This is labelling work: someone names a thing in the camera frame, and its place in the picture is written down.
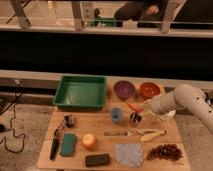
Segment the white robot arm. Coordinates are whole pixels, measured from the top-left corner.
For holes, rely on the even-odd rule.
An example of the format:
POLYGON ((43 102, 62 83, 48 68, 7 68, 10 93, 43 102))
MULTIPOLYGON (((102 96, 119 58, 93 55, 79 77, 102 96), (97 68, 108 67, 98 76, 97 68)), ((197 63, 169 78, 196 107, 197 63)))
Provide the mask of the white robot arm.
POLYGON ((136 106, 139 111, 150 111, 157 115, 165 115, 179 108, 194 114, 213 134, 213 108, 206 102, 206 94, 192 85, 178 85, 173 91, 156 95, 136 106))

